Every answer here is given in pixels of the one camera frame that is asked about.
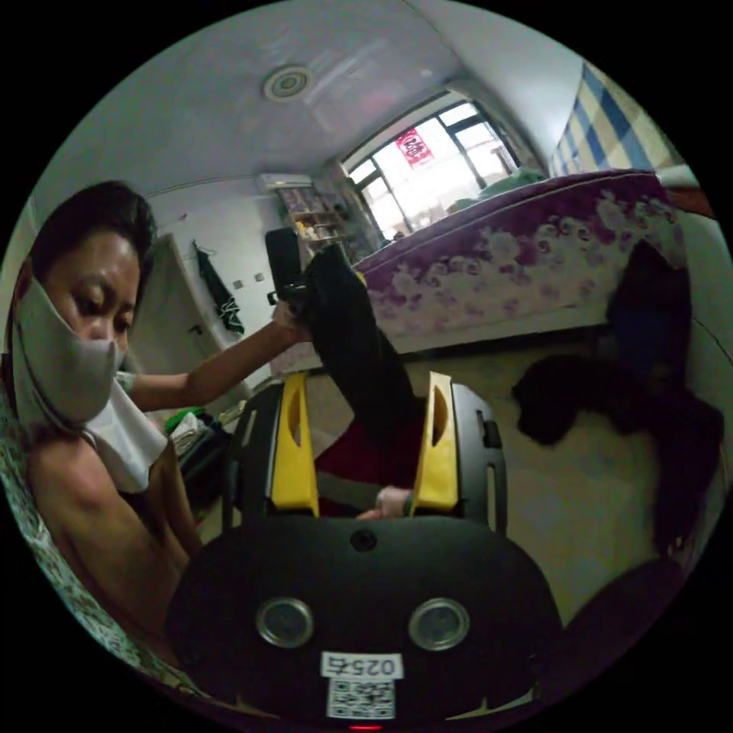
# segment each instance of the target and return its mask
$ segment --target white wall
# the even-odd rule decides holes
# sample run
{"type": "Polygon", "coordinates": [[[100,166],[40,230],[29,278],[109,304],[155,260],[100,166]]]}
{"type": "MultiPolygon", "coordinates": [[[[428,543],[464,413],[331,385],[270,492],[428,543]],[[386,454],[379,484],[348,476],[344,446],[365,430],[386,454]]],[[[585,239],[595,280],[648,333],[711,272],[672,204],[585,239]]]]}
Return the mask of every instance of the white wall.
{"type": "Polygon", "coordinates": [[[721,469],[706,496],[688,570],[694,567],[710,538],[733,480],[733,261],[716,221],[681,214],[692,288],[693,329],[687,382],[700,399],[717,407],[725,418],[721,469]]]}
{"type": "Polygon", "coordinates": [[[36,234],[38,234],[38,225],[31,199],[23,207],[18,223],[15,225],[5,258],[2,261],[2,270],[0,270],[0,331],[2,331],[3,348],[5,348],[5,323],[8,320],[15,281],[18,279],[23,260],[31,250],[36,234]]]}
{"type": "MultiPolygon", "coordinates": [[[[239,337],[227,331],[217,318],[211,297],[199,276],[192,241],[215,252],[212,265],[239,305],[239,318],[249,336],[269,320],[273,308],[267,293],[274,289],[265,250],[265,232],[283,226],[275,195],[261,195],[251,178],[199,183],[150,197],[161,234],[171,234],[184,260],[199,307],[212,325],[222,347],[239,337]],[[262,273],[262,282],[255,276],[262,273]],[[234,281],[244,287],[234,289],[234,281]]],[[[247,379],[255,387],[270,376],[268,366],[247,379]]]]}
{"type": "Polygon", "coordinates": [[[497,94],[547,163],[573,109],[581,57],[525,25],[472,5],[448,0],[411,4],[497,94]]]}

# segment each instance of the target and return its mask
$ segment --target ceiling light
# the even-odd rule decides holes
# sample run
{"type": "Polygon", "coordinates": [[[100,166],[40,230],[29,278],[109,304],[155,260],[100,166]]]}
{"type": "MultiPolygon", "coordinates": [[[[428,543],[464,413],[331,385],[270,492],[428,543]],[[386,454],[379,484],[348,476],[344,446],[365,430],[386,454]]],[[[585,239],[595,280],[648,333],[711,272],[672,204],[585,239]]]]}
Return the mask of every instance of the ceiling light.
{"type": "Polygon", "coordinates": [[[305,66],[286,66],[265,79],[263,94],[273,102],[291,102],[311,85],[313,75],[305,66]]]}

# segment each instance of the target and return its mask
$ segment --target face mask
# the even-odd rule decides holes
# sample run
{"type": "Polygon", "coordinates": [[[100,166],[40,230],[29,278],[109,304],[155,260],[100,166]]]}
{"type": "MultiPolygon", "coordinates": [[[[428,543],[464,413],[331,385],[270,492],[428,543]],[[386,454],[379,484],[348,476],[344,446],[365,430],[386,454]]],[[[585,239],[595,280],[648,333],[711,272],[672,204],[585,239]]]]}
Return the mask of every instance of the face mask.
{"type": "Polygon", "coordinates": [[[114,341],[85,341],[61,318],[44,288],[31,280],[13,324],[13,378],[18,416],[43,412],[60,427],[76,428],[107,404],[122,354],[114,341]]]}

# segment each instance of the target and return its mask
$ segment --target shelf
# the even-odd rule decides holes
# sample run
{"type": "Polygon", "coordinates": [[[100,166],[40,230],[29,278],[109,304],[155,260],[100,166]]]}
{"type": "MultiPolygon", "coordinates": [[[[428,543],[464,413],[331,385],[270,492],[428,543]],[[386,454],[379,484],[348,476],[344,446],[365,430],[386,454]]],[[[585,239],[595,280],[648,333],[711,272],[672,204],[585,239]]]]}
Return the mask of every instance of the shelf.
{"type": "Polygon", "coordinates": [[[334,239],[348,239],[346,234],[339,234],[336,237],[319,237],[318,239],[308,239],[307,237],[301,237],[304,242],[330,242],[334,239]]]}
{"type": "Polygon", "coordinates": [[[336,212],[289,212],[289,213],[290,213],[290,216],[292,216],[294,219],[300,218],[300,217],[312,218],[314,216],[338,217],[338,214],[336,212]]]}

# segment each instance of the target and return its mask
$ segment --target bookshelf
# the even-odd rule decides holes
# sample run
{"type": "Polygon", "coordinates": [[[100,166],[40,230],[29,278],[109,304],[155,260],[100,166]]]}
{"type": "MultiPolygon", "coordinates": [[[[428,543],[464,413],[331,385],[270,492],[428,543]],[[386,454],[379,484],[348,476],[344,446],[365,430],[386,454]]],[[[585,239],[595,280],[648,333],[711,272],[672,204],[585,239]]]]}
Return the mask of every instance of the bookshelf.
{"type": "Polygon", "coordinates": [[[301,265],[305,267],[321,248],[344,246],[350,239],[341,216],[330,208],[315,187],[278,189],[287,210],[288,225],[298,235],[301,265]]]}

